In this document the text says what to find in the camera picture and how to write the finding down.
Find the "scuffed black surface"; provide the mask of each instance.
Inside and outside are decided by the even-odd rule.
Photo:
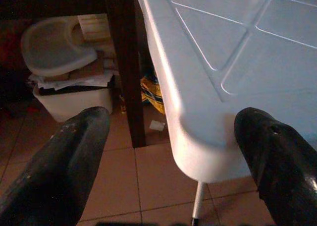
[[[0,199],[0,225],[75,226],[108,132],[109,116],[102,107],[86,109],[65,122]]]
[[[316,226],[317,152],[295,129],[255,108],[237,114],[234,131],[274,221]]]

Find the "white plastic table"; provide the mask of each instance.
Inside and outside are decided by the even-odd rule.
[[[317,0],[139,0],[173,157],[204,183],[250,175],[234,139],[246,107],[317,149]]]

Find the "wooden furniture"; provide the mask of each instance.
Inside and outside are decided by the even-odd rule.
[[[145,146],[145,133],[134,5],[134,0],[0,0],[0,17],[20,19],[107,13],[122,80],[132,145],[136,148]]]

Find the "tile floor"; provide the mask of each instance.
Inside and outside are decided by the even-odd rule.
[[[34,102],[31,104],[39,106],[39,112],[20,114],[15,119],[0,116],[0,195],[60,126]],[[133,149],[126,115],[118,107],[114,109],[100,168],[79,226],[94,226],[97,222],[190,224],[196,183],[176,166],[167,127],[163,132],[149,129],[152,119],[166,122],[165,117],[152,106],[144,107],[144,117],[149,146]],[[246,177],[205,188],[202,224],[274,223],[252,179]]]

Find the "table leg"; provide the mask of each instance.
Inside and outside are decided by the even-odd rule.
[[[192,226],[197,226],[199,222],[199,215],[202,208],[205,185],[206,185],[205,183],[198,181],[195,204],[194,204],[193,215],[192,215]]]
[[[140,68],[133,0],[106,0],[134,148],[145,146]]]

